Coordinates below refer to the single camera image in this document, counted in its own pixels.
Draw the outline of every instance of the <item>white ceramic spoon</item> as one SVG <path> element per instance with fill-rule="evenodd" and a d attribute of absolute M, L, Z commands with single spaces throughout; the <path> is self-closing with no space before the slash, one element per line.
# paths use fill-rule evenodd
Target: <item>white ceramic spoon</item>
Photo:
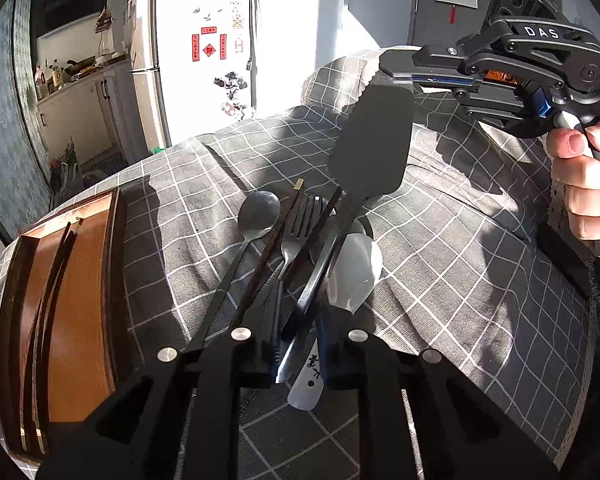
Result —
<path fill-rule="evenodd" d="M 378 244 L 364 234 L 348 235 L 327 282 L 329 302 L 355 314 L 374 290 L 381 270 L 382 253 Z M 298 410 L 312 410 L 320 399 L 323 387 L 316 338 L 286 400 Z"/>

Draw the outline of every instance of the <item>cabinet handle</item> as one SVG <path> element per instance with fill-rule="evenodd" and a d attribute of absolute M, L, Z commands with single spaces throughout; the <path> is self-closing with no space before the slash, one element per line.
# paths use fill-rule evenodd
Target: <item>cabinet handle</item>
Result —
<path fill-rule="evenodd" d="M 107 100 L 111 100 L 111 97 L 109 95 L 109 88 L 107 87 L 107 80 L 103 79 L 100 81 L 100 89 L 102 90 L 102 98 L 107 101 Z"/>

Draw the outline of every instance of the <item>hand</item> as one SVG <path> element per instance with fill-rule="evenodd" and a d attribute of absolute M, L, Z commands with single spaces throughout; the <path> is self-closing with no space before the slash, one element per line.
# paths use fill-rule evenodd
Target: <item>hand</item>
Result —
<path fill-rule="evenodd" d="M 586 132 L 589 142 L 600 152 L 600 122 L 586 128 Z M 555 157 L 551 178 L 566 185 L 564 205 L 571 232 L 580 240 L 600 240 L 600 162 L 583 155 L 587 137 L 558 128 L 547 135 L 546 146 Z"/>

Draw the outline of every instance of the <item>black chopstick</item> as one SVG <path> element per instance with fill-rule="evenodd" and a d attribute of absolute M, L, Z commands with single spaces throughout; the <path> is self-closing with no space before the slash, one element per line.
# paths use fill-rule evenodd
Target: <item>black chopstick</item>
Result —
<path fill-rule="evenodd" d="M 276 248 L 276 245 L 278 244 L 278 240 L 280 240 L 280 236 L 282 235 L 283 231 L 285 230 L 286 218 L 289 216 L 289 213 L 291 213 L 291 210 L 294 208 L 294 205 L 296 204 L 296 201 L 298 200 L 298 196 L 300 195 L 300 190 L 302 189 L 302 186 L 304 186 L 304 179 L 299 178 L 298 181 L 296 182 L 296 185 L 294 186 L 294 192 L 292 193 L 292 195 L 290 197 L 289 204 L 288 204 L 288 207 L 286 208 L 286 211 L 284 212 L 284 214 L 280 215 L 280 218 L 278 218 L 278 222 L 276 223 L 275 227 L 273 228 L 273 230 L 271 232 L 269 241 L 267 242 L 267 245 L 265 246 L 264 250 L 262 251 L 260 258 L 258 259 L 256 268 L 253 271 L 253 274 L 251 275 L 249 285 L 247 285 L 247 289 L 244 291 L 244 294 L 242 295 L 242 299 L 240 300 L 238 309 L 235 311 L 235 315 L 231 322 L 231 325 L 229 325 L 230 331 L 233 330 L 234 328 L 236 328 L 238 325 L 240 325 L 240 323 L 242 322 L 242 317 L 244 316 L 244 313 L 251 306 L 251 303 L 253 303 L 253 300 L 255 300 L 256 296 L 258 295 L 258 291 L 259 291 L 258 285 L 260 284 L 260 279 L 262 278 L 262 273 L 264 272 L 267 262 L 269 261 L 269 258 L 271 257 L 271 253 L 273 252 L 273 249 Z"/>

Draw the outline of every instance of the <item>tablecloth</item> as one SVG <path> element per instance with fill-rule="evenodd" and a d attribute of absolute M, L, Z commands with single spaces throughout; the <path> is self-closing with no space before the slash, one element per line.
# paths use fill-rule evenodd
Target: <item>tablecloth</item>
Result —
<path fill-rule="evenodd" d="M 307 80 L 301 105 L 191 138 L 74 197 L 113 186 L 123 191 L 128 343 L 136 366 L 164 346 L 184 348 L 195 334 L 242 241 L 237 215 L 247 193 L 270 190 L 284 202 L 304 178 L 307 193 L 330 197 L 329 150 L 378 55 L 338 59 Z M 468 122 L 448 92 L 415 101 L 402 185 L 361 211 L 383 269 L 356 319 L 392 348 L 416 353 L 422 343 L 410 319 L 559 466 L 586 398 L 595 306 L 535 245 L 551 186 L 542 143 Z M 247 250 L 208 340 L 226 329 L 265 242 Z M 0 262 L 0 300 L 12 251 Z M 270 270 L 281 260 L 278 251 Z M 287 308 L 300 290 L 295 284 L 288 292 Z M 292 382 L 258 391 L 247 405 L 239 477 L 356 478 L 355 394 L 325 391 L 313 411 L 301 412 L 286 403 Z"/>

